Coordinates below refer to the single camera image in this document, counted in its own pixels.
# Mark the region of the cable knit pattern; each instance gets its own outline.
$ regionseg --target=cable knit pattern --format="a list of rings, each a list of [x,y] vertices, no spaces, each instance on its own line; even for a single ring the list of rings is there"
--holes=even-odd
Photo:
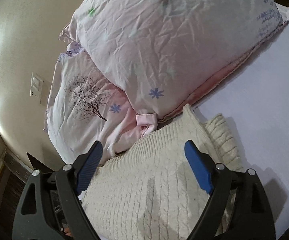
[[[94,229],[110,240],[187,239],[208,200],[184,155],[190,139],[216,163],[242,170],[224,117],[201,124],[186,105],[181,118],[97,168],[83,199]],[[233,199],[218,233],[227,227]]]

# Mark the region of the floral pillowcase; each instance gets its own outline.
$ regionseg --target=floral pillowcase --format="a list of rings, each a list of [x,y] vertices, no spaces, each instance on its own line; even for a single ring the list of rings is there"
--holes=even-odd
[[[104,147],[100,164],[104,163],[156,126],[156,114],[137,115],[126,94],[102,75],[83,48],[59,56],[46,128],[64,162],[73,163],[98,140]]]

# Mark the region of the pink pillowcase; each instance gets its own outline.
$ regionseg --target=pink pillowcase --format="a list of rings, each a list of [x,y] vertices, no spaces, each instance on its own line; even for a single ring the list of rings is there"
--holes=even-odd
[[[75,42],[60,55],[48,100],[48,135],[66,163],[103,144],[100,164],[155,130],[156,114],[137,115],[126,94],[97,69]]]
[[[84,0],[59,39],[79,42],[138,114],[165,121],[279,24],[273,0]]]

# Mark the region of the metal screw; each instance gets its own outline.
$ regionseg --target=metal screw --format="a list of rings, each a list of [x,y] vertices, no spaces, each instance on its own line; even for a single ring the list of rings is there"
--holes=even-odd
[[[40,173],[40,170],[34,170],[31,174],[32,176],[38,176]]]
[[[63,169],[64,171],[69,171],[69,170],[71,170],[71,167],[72,167],[71,164],[66,164],[65,166],[62,167],[62,169]]]
[[[216,167],[216,169],[217,170],[224,170],[224,165],[222,164],[222,163],[217,163],[216,165],[215,165],[215,167]]]
[[[255,170],[254,169],[249,169],[248,173],[249,173],[249,175],[255,175]]]

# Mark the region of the blue flower print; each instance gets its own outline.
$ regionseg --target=blue flower print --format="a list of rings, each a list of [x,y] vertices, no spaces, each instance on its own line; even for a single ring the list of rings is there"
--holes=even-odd
[[[270,21],[271,19],[276,19],[276,22],[279,22],[281,20],[281,14],[274,9],[269,9],[267,11],[262,12],[258,15],[257,21],[262,21],[262,23],[265,23],[266,21]]]
[[[110,106],[111,109],[109,111],[112,111],[113,113],[118,113],[121,111],[120,105],[114,104],[113,106]]]
[[[159,88],[155,88],[154,90],[153,89],[150,89],[150,96],[152,96],[151,98],[157,98],[159,99],[159,97],[164,97],[164,95],[162,94],[164,92],[164,90],[161,90],[159,91]]]

